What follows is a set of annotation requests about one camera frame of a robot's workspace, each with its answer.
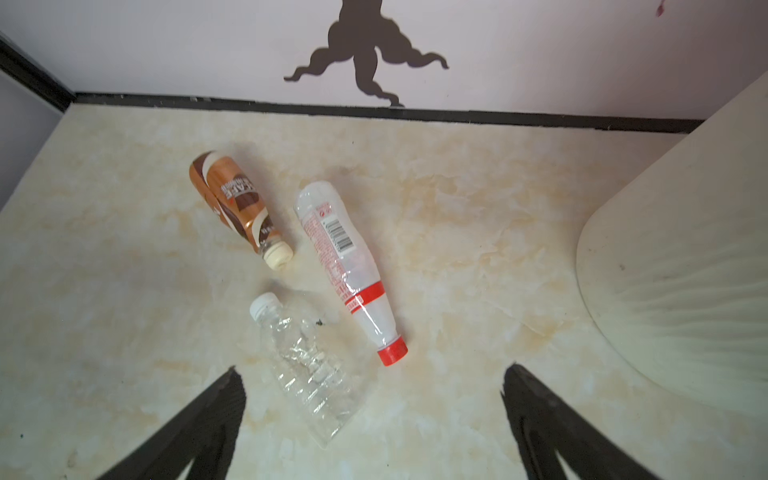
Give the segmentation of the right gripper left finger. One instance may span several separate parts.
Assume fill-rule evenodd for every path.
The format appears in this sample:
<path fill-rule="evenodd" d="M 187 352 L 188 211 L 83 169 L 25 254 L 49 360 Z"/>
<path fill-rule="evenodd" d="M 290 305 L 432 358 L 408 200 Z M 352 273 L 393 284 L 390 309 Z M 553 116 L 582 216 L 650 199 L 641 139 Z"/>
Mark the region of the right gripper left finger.
<path fill-rule="evenodd" d="M 103 479 L 224 479 L 246 407 L 242 377 L 230 368 Z"/>

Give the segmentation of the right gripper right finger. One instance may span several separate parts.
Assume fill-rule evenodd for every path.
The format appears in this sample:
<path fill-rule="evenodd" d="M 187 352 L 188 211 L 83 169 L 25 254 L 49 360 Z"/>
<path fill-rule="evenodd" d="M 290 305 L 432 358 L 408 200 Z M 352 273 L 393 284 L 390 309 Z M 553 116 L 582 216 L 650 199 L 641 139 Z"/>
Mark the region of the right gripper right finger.
<path fill-rule="evenodd" d="M 523 365 L 504 374 L 502 401 L 527 477 L 565 479 L 568 465 L 580 479 L 654 479 Z"/>

